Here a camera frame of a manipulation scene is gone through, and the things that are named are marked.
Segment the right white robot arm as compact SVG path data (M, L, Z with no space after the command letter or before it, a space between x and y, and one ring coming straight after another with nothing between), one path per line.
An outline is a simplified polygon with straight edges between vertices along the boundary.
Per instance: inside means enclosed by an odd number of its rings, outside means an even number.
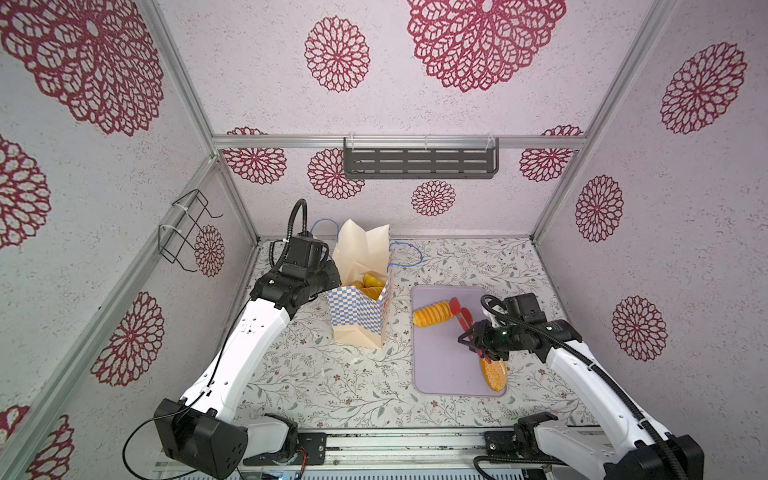
M551 412L523 417L505 439L486 439L485 454L473 460L483 478L490 476L483 463L530 465L538 478L553 466L569 467L587 479L703 478L705 454L699 444L673 434L641 409L568 321L546 318L534 294L505 299L485 294L482 320L474 320L455 299L449 305L464 330L459 344L477 353L482 366L506 361L516 351L536 356L566 381L600 428L589 434Z

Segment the blue checkered paper bag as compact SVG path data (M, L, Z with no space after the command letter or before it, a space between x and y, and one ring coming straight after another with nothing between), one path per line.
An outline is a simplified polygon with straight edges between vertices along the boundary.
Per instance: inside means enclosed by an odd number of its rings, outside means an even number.
M348 220L340 226L331 258L339 270L341 286L327 293L332 334L337 344L365 349L383 347L384 327L394 297L395 270L412 268L423 261L422 254L411 263L394 260L394 248L402 244L390 238L388 224L366 230ZM367 273L386 282L378 301L360 291Z

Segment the small yellow fake bread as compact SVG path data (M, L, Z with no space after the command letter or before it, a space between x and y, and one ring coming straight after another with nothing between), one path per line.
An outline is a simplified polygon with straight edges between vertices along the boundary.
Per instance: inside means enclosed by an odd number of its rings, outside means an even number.
M386 286L386 282L384 280L381 280L370 273L367 273L363 276L363 284L365 288L383 288Z

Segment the braided fake bread loaf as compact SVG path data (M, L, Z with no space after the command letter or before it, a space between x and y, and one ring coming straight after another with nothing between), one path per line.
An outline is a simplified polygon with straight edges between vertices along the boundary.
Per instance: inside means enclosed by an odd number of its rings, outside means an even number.
M455 316L449 301L440 301L413 312L413 324L419 328L438 325L451 320Z

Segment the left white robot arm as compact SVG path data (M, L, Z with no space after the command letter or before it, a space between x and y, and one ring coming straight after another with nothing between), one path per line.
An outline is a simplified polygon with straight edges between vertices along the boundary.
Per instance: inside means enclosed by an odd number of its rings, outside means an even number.
M297 311L341 284L328 245L302 232L287 240L281 257L254 284L210 365L177 401L164 399L152 420L163 453L193 471L226 479L244 459L293 460L298 426L265 414L248 426L234 417L264 355Z

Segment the corn topped fake bread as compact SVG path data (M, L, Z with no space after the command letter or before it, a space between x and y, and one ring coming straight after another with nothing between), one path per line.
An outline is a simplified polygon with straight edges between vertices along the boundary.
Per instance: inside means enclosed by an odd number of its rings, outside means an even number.
M383 293L384 288L380 286L362 287L360 291L368 298L374 301L378 301Z

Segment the oval sugared fake bread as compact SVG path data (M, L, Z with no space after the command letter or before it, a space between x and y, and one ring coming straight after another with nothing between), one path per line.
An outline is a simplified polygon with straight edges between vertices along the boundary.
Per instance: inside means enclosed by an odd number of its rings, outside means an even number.
M506 388L508 370L503 360L491 361L489 359L482 359L480 365L483 377L492 391L501 392Z

